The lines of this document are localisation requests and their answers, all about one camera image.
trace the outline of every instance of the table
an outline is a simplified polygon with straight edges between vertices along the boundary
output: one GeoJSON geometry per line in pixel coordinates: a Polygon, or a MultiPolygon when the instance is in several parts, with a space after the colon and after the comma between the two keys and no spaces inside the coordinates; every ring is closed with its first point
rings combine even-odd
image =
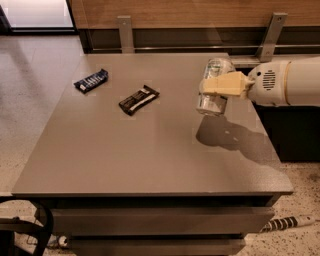
{"type": "Polygon", "coordinates": [[[84,57],[72,82],[101,68],[108,82],[86,95],[70,82],[14,196],[46,203],[83,255],[237,253],[293,188],[250,101],[229,98],[219,118],[195,110],[214,57],[228,56],[84,57]],[[129,117],[118,103],[144,84],[160,97],[129,117]]]}

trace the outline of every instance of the wooden wall panel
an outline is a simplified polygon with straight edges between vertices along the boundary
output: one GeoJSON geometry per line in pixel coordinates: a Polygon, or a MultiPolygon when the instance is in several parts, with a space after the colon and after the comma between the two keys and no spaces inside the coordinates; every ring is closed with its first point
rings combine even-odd
{"type": "Polygon", "coordinates": [[[131,15],[133,28],[265,27],[273,12],[286,26],[320,26],[319,0],[72,0],[78,28],[117,28],[131,15]]]}

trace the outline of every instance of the table drawer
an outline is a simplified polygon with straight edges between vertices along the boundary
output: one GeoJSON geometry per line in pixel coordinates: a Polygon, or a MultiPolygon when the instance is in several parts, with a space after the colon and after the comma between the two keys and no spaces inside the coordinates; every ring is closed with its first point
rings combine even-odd
{"type": "Polygon", "coordinates": [[[193,235],[259,232],[268,207],[53,209],[54,232],[86,235],[193,235]]]}
{"type": "Polygon", "coordinates": [[[71,249],[78,256],[212,256],[237,254],[243,239],[222,240],[74,240],[71,249]]]}

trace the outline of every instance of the terrazzo floor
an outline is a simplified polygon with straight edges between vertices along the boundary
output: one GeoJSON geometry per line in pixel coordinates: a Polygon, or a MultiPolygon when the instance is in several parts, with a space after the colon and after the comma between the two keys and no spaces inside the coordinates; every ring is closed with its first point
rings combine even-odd
{"type": "MultiPolygon", "coordinates": [[[[0,36],[0,196],[18,179],[63,89],[84,56],[77,36],[0,36]]],[[[320,163],[283,163],[295,189],[274,206],[276,218],[312,214],[320,219],[320,163]]],[[[32,216],[32,207],[13,202],[0,216],[32,216]]],[[[18,239],[32,247],[30,239],[18,239]]],[[[285,231],[249,234],[239,256],[320,255],[320,222],[285,231]]],[[[47,250],[46,255],[74,255],[47,250]]]]}

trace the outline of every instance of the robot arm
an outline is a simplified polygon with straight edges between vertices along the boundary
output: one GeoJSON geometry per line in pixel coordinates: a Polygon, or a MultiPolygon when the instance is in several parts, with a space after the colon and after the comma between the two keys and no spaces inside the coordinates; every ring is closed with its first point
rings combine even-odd
{"type": "Polygon", "coordinates": [[[228,96],[263,106],[320,106],[320,57],[264,63],[248,76],[230,72],[203,79],[198,111],[223,114],[228,96]]]}

